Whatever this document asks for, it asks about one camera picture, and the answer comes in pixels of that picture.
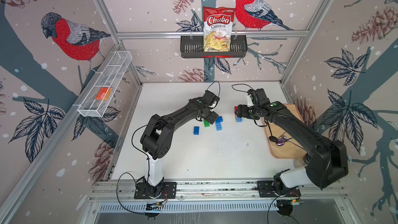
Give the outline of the green lego brick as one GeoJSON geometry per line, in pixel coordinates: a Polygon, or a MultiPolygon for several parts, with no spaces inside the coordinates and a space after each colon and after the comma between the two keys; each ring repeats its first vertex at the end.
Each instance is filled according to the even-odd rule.
{"type": "Polygon", "coordinates": [[[208,128],[210,126],[210,123],[207,122],[206,120],[203,120],[203,123],[204,123],[204,127],[206,127],[206,128],[208,128]]]}

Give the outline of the small blue lego brick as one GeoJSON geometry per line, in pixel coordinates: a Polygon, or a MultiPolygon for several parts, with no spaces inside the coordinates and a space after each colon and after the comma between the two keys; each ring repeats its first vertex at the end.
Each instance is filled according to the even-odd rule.
{"type": "Polygon", "coordinates": [[[199,134],[200,134],[200,127],[199,127],[199,126],[195,126],[195,127],[194,127],[193,134],[194,134],[194,135],[199,135],[199,134]]]}

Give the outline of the blue square lego brick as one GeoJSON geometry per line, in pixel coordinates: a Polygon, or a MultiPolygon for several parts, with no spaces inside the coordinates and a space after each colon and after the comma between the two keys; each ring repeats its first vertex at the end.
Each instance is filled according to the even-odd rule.
{"type": "Polygon", "coordinates": [[[216,119],[216,123],[219,123],[219,122],[223,122],[223,117],[222,117],[222,116],[219,116],[219,117],[216,119]]]}

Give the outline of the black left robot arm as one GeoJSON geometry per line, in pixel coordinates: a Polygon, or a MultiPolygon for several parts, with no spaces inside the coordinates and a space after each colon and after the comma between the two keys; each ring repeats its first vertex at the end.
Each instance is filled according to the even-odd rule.
{"type": "Polygon", "coordinates": [[[140,143],[148,161],[148,173],[143,178],[139,189],[149,198],[157,198],[163,193],[164,176],[161,160],[170,150],[174,132],[187,122],[196,119],[216,122],[219,115],[214,112],[220,97],[206,90],[204,95],[190,99],[188,103],[171,114],[153,115],[141,136],[140,143]]]}

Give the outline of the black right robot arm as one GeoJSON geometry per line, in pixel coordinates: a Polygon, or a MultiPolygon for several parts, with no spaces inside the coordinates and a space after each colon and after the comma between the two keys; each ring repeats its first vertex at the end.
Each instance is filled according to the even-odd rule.
{"type": "Polygon", "coordinates": [[[308,127],[279,102],[271,102],[263,89],[247,92],[250,105],[239,105],[235,110],[238,118],[275,124],[286,131],[306,151],[306,166],[285,170],[274,176],[273,190],[286,195],[293,188],[314,184],[320,189],[348,175],[347,148],[341,141],[332,141],[308,127]]]}

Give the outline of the purple spoon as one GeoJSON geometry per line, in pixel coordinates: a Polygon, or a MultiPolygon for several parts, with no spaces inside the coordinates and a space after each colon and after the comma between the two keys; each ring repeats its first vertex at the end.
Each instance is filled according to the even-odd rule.
{"type": "Polygon", "coordinates": [[[282,135],[280,137],[275,137],[275,136],[270,136],[269,137],[269,141],[271,143],[276,144],[277,146],[283,146],[285,145],[287,142],[289,142],[289,138],[287,138],[286,136],[282,135]]]}

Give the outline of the Chuba cassava chips bag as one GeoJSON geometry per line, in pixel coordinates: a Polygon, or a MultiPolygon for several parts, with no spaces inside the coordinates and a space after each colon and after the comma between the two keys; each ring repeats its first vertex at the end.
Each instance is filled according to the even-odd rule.
{"type": "Polygon", "coordinates": [[[203,16],[204,51],[229,52],[235,9],[203,7],[203,16]]]}

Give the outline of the orange red block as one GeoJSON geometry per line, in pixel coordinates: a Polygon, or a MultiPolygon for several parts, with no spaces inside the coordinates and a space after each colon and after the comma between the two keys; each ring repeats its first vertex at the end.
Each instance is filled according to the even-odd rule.
{"type": "Polygon", "coordinates": [[[110,87],[100,87],[95,99],[99,101],[107,101],[111,92],[112,88],[110,87]]]}

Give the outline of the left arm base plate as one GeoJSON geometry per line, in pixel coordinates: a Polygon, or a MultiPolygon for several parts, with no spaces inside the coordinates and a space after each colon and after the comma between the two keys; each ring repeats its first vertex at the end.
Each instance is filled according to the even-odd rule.
{"type": "Polygon", "coordinates": [[[134,199],[175,199],[176,188],[176,182],[160,182],[157,186],[152,186],[149,183],[138,183],[134,199]]]}

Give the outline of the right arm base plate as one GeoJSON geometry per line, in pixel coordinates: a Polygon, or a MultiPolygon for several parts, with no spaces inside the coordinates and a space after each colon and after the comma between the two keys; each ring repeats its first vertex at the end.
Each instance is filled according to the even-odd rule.
{"type": "Polygon", "coordinates": [[[280,181],[261,180],[257,181],[255,188],[261,198],[289,197],[300,198],[301,192],[298,187],[287,188],[280,181]]]}

